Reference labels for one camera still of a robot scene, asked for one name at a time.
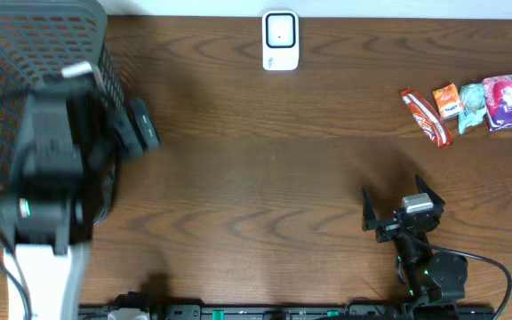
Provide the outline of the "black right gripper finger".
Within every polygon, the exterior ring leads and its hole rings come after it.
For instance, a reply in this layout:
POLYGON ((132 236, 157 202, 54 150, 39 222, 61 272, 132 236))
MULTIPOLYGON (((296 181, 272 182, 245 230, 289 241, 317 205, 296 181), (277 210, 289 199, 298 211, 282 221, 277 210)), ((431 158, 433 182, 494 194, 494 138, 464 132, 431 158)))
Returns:
POLYGON ((445 201, 442 197, 440 197, 425 181, 419 174, 415 175, 415 181, 417 185, 417 189, 419 192, 425 193, 428 195, 429 199, 432 201, 435 207, 443 208, 445 206, 445 201))
POLYGON ((363 193, 363 216, 362 216, 362 230, 368 231, 378 227, 376 214, 372 207, 372 201, 366 188, 362 188, 363 193))

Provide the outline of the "orange chocolate bar wrapper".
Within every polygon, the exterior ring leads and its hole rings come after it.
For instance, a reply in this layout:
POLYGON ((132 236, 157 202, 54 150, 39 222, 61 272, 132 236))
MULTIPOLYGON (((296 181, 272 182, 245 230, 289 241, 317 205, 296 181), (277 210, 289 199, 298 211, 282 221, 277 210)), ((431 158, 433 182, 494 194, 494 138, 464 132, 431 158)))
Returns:
POLYGON ((435 145, 439 148, 445 148, 453 144, 450 130, 436 110, 421 94, 411 88, 407 88, 400 91, 400 96, 418 126, 435 145))

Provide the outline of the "teal snack packet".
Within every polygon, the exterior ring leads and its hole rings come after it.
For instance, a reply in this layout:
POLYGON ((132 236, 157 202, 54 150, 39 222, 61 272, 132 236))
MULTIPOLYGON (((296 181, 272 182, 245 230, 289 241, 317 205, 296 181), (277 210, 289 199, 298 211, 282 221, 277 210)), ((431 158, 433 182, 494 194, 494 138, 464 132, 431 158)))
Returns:
POLYGON ((460 89, 460 101, 463 110, 458 116, 459 133, 467 128, 480 125, 486 113, 485 89, 482 84, 467 84, 460 89))

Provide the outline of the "small orange snack packet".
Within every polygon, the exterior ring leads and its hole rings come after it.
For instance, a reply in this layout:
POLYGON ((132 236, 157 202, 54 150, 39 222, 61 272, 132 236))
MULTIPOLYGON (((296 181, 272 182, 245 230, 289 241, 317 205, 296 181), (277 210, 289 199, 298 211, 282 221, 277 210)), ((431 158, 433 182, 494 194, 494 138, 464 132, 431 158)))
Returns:
POLYGON ((459 92, 455 84, 448 84, 433 91, 438 113, 442 119, 457 116, 463 109, 459 92))

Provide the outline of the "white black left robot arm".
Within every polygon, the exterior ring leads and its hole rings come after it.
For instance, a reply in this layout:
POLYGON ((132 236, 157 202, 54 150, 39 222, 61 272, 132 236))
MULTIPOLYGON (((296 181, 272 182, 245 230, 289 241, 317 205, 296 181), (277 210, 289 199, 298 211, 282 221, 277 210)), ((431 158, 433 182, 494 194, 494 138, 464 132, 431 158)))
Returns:
POLYGON ((0 194, 11 319, 77 317, 93 229, 114 202, 117 169, 159 146, 145 103, 116 102, 91 62, 28 91, 0 194))

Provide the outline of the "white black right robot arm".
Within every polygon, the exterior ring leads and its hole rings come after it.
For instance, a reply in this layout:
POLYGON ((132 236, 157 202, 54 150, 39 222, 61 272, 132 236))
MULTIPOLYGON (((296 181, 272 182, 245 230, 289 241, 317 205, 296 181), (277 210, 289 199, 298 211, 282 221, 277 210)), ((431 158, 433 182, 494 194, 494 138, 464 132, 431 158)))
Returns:
POLYGON ((445 201, 415 176, 418 193, 402 199, 402 207, 385 220, 376 217, 371 198, 363 189, 362 230, 373 230, 379 243, 396 248, 396 275, 414 299, 423 304, 454 303, 465 297, 467 259, 444 249, 433 249, 427 233, 436 229, 445 201))

